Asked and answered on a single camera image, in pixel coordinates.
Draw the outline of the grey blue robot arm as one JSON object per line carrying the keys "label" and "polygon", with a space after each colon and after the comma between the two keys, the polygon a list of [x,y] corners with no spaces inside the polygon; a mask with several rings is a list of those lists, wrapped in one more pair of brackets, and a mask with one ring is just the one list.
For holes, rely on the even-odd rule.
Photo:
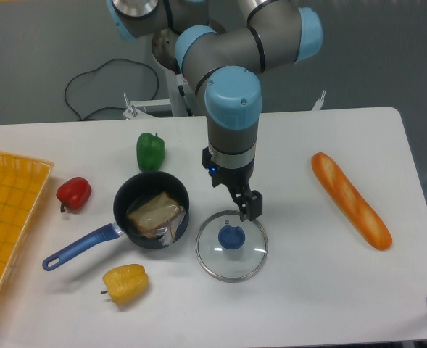
{"label": "grey blue robot arm", "polygon": [[258,75],[316,55],[323,45],[317,13],[290,1],[241,1],[246,25],[228,33],[210,26],[206,1],[109,1],[124,38],[170,30],[180,74],[207,118],[203,167],[225,186],[242,220],[262,214],[262,195],[249,187],[254,169],[262,88]]}

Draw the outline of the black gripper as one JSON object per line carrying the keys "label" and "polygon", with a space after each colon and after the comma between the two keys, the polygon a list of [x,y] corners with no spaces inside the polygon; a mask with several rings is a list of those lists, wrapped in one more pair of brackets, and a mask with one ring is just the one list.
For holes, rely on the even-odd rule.
{"label": "black gripper", "polygon": [[213,155],[208,147],[202,151],[202,165],[209,173],[212,179],[212,186],[220,184],[227,187],[233,202],[239,209],[241,221],[256,220],[263,209],[263,200],[260,192],[250,190],[249,179],[252,177],[254,160],[249,164],[229,169],[221,167],[213,160]]}

